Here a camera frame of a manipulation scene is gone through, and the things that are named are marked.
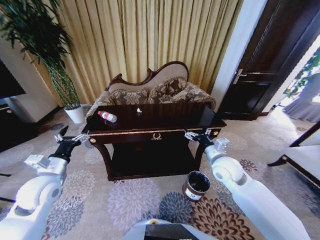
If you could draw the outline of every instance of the trash can label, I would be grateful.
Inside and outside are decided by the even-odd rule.
[[[185,194],[189,197],[189,198],[191,198],[191,199],[193,199],[193,200],[199,200],[202,196],[200,196],[200,195],[196,195],[196,194],[194,194],[194,193],[192,193],[188,188],[185,190]]]

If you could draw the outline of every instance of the wooden door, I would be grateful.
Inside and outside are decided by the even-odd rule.
[[[254,120],[320,33],[320,0],[268,0],[219,114]]]

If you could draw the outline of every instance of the white flower pot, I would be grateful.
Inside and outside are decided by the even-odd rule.
[[[85,121],[85,114],[82,106],[73,110],[65,110],[65,112],[75,124],[81,124]]]

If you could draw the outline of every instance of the plastic bottle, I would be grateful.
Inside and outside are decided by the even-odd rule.
[[[115,123],[117,121],[117,116],[113,115],[107,111],[98,111],[98,114],[103,118],[106,119],[112,123]]]

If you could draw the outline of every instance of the gold drawer handle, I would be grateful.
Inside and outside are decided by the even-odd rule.
[[[159,136],[156,137],[156,134],[154,133],[154,134],[152,135],[151,140],[162,140],[161,134],[160,134],[160,133],[158,133],[158,134],[159,134]]]

